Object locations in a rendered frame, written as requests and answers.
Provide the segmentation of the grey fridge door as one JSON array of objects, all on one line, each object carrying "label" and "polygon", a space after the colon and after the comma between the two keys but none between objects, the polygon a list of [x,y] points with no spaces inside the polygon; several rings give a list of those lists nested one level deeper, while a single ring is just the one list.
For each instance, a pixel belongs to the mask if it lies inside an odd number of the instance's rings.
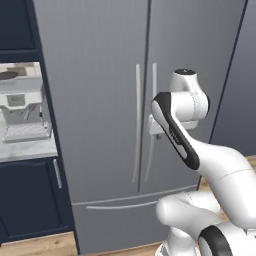
[{"label": "grey fridge door", "polygon": [[[148,40],[145,112],[152,96],[152,64],[157,63],[157,92],[170,89],[177,69],[191,69],[210,97],[207,117],[189,131],[210,140],[246,0],[152,0]],[[199,175],[187,168],[166,135],[155,136],[152,166],[144,182],[150,136],[143,132],[140,192],[151,194],[196,185]]]},{"label": "grey fridge door", "polygon": [[34,0],[72,203],[128,197],[147,0]]}]

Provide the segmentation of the white coffee machine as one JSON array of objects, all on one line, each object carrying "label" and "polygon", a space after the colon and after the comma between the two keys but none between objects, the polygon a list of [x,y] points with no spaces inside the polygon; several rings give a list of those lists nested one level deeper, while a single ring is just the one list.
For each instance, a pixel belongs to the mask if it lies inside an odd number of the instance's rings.
[{"label": "white coffee machine", "polygon": [[45,140],[51,137],[51,121],[44,118],[45,91],[40,76],[20,77],[16,71],[0,72],[0,110],[7,143]]}]

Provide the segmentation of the grey tall cupboard panel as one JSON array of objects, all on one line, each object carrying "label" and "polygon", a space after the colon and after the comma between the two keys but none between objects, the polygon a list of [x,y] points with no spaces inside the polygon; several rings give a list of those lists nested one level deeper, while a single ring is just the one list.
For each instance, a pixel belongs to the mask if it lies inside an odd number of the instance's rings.
[{"label": "grey tall cupboard panel", "polygon": [[248,0],[211,142],[256,155],[256,0]]}]

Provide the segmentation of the grey fridge left door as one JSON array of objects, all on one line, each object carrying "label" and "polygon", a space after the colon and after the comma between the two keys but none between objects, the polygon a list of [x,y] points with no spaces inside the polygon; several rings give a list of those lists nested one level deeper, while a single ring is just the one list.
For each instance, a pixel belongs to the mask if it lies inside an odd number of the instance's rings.
[{"label": "grey fridge left door", "polygon": [[34,0],[72,203],[128,197],[147,0]]}]

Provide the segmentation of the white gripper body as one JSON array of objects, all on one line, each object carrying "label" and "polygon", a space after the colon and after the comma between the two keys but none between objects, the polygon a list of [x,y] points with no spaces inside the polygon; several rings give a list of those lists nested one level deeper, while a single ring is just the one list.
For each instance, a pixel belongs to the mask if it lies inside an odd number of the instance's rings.
[{"label": "white gripper body", "polygon": [[[190,130],[195,129],[198,126],[198,120],[182,121],[178,118],[175,118],[178,124],[182,127],[183,130],[189,132]],[[148,132],[150,135],[163,134],[166,131],[166,128],[161,126],[153,117],[152,114],[148,118]]]}]

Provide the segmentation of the grey fridge drawer front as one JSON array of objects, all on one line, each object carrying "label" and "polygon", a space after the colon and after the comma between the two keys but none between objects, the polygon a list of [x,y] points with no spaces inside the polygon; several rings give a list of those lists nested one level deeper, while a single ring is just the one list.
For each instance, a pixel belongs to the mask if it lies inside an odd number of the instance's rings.
[{"label": "grey fridge drawer front", "polygon": [[73,203],[79,252],[93,254],[162,241],[169,228],[159,222],[156,204],[123,210],[89,210],[86,206],[121,206],[158,201],[160,198],[197,189],[196,185],[105,201]]}]

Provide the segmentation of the grey fridge right door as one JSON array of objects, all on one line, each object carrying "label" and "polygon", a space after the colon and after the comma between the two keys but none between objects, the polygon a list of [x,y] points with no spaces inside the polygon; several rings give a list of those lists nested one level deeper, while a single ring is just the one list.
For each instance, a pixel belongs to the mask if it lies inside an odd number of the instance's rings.
[{"label": "grey fridge right door", "polygon": [[[210,140],[246,0],[152,0],[148,40],[145,112],[152,96],[152,64],[157,63],[157,92],[170,89],[177,69],[191,69],[210,97],[207,117],[189,131]],[[196,185],[199,175],[187,168],[166,135],[155,136],[152,166],[144,182],[150,136],[143,132],[140,192],[151,194]]]}]

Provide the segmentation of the dark blue wall cupboard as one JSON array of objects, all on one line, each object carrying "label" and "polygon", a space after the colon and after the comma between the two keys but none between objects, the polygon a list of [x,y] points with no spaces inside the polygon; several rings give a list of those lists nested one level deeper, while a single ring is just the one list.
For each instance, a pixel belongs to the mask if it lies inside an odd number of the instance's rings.
[{"label": "dark blue wall cupboard", "polygon": [[0,50],[34,48],[30,0],[0,0]]}]

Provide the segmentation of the dark blue base cupboard door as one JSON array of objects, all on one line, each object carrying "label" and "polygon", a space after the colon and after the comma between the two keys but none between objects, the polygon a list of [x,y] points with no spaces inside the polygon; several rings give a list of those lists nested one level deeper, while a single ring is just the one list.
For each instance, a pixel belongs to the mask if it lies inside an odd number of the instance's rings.
[{"label": "dark blue base cupboard door", "polygon": [[54,158],[0,163],[0,244],[74,229],[67,187]]}]

